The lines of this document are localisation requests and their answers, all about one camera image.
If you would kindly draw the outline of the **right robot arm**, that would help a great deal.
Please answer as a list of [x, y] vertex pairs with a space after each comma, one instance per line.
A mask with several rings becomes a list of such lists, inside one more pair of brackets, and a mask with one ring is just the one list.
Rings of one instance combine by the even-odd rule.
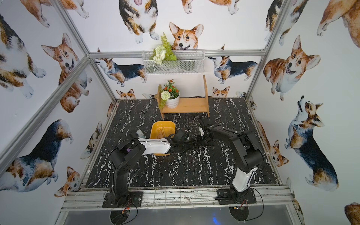
[[250, 194], [249, 185], [254, 173], [265, 166], [266, 157], [258, 146], [256, 136], [251, 131], [240, 132], [210, 122], [209, 118], [200, 120], [203, 135], [198, 137], [199, 145], [211, 145], [214, 140], [228, 144], [237, 166], [235, 177], [225, 197], [218, 200], [240, 202]]

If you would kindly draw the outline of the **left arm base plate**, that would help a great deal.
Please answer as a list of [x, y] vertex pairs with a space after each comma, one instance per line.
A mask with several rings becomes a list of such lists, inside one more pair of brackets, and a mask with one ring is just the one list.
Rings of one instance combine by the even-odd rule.
[[122, 208], [135, 206], [140, 207], [142, 204], [143, 192], [132, 191], [125, 195], [116, 196], [113, 192], [106, 193], [102, 208]]

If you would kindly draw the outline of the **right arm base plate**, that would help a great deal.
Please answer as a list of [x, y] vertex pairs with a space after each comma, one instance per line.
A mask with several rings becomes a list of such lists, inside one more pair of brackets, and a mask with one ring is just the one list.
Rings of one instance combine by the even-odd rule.
[[218, 200], [220, 205], [228, 204], [243, 204], [243, 203], [256, 203], [257, 199], [254, 194], [254, 190], [248, 188], [243, 192], [237, 192], [233, 188], [218, 189], [215, 200]]

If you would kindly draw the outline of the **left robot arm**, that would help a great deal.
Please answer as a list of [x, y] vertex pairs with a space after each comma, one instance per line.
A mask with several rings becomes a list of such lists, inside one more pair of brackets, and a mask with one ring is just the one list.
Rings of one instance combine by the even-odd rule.
[[129, 136], [110, 153], [110, 190], [104, 195], [103, 208], [117, 208], [130, 204], [128, 176], [142, 156], [150, 154], [179, 154], [198, 147], [198, 141], [182, 128], [160, 139]]

